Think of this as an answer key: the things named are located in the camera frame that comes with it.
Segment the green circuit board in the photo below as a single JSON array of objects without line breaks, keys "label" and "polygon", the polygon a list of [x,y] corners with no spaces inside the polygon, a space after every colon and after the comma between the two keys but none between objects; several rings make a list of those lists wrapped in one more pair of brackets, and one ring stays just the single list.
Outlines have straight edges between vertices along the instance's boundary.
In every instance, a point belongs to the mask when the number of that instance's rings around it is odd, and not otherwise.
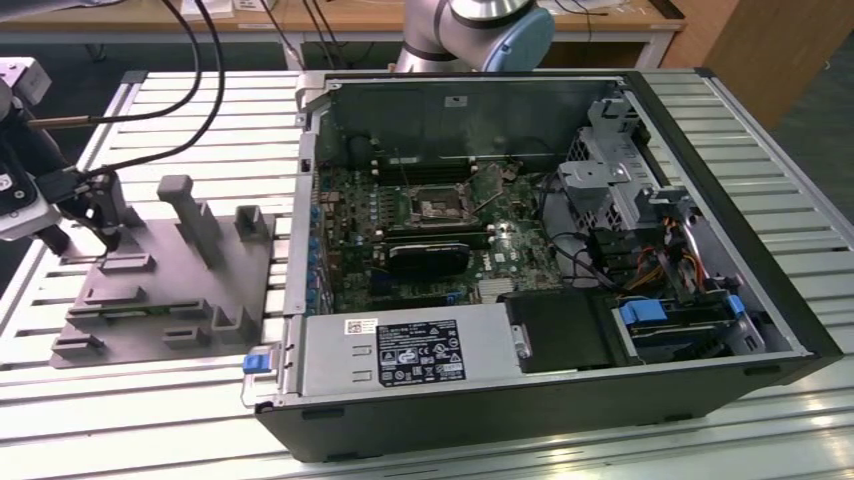
[{"label": "green circuit board", "polygon": [[[462,183],[403,186],[380,186],[366,172],[338,168],[322,172],[336,313],[395,305],[414,308],[410,305],[424,299],[444,299],[447,305],[482,303],[477,288],[482,280],[510,279],[515,290],[561,286],[557,261],[534,213],[538,175],[517,175],[514,167],[507,162],[483,162]],[[489,226],[491,239],[482,248],[471,249],[465,273],[412,281],[395,279],[376,267],[378,230],[416,228],[419,222]]]}]

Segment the aluminum slatted surface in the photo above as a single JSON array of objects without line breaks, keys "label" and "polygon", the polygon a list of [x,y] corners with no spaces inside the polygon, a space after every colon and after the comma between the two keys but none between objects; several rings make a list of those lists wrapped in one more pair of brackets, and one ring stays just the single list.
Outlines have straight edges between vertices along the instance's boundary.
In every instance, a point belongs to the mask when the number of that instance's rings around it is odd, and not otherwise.
[{"label": "aluminum slatted surface", "polygon": [[[701,155],[758,229],[845,352],[854,352],[854,258],[821,201],[746,132],[691,72],[647,78]],[[172,216],[155,202],[160,175],[196,178],[194,193],[218,213],[243,203],[279,216],[264,337],[282,326],[287,215],[298,131],[295,77],[230,75],[228,103],[204,146],[123,174],[146,217]],[[151,75],[123,111],[155,110],[180,97],[188,74]],[[214,83],[160,121],[103,131],[96,162],[178,144],[210,107]],[[673,168],[665,165],[673,176]],[[87,265],[31,252],[30,281],[0,343],[0,478],[822,478],[854,475],[854,357],[798,383],[751,394],[709,417],[342,464],[304,465],[251,417],[240,395],[240,358],[58,371],[46,361]]]}]

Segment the power supply label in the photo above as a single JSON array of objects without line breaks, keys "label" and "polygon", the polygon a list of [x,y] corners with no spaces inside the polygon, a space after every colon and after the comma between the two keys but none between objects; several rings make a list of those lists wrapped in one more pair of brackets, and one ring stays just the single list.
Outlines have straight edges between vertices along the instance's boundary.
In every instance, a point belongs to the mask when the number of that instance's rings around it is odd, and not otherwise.
[{"label": "power supply label", "polygon": [[457,320],[378,325],[376,346],[383,387],[466,380]]}]

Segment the cpu socket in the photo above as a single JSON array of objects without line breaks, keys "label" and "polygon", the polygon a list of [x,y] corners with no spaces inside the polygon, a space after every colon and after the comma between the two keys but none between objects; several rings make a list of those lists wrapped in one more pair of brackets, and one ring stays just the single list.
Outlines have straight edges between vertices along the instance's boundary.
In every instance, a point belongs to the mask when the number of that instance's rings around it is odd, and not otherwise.
[{"label": "cpu socket", "polygon": [[408,190],[410,219],[407,227],[435,228],[470,226],[479,223],[466,185],[435,185]]}]

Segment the blue latch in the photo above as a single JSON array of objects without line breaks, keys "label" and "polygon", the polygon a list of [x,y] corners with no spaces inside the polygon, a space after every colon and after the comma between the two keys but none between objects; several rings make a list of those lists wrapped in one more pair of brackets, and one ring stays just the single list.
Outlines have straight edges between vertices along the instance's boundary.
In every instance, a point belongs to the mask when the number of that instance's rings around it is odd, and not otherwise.
[{"label": "blue latch", "polygon": [[735,318],[741,317],[742,313],[747,311],[741,297],[738,295],[730,295],[726,298],[726,301],[730,304],[730,308],[733,309],[733,315],[735,316]]},{"label": "blue latch", "polygon": [[661,322],[667,320],[667,313],[662,302],[658,300],[633,300],[619,307],[619,315],[623,323],[631,325],[635,322]]},{"label": "blue latch", "polygon": [[270,372],[270,353],[250,353],[243,358],[243,373],[252,375]]}]

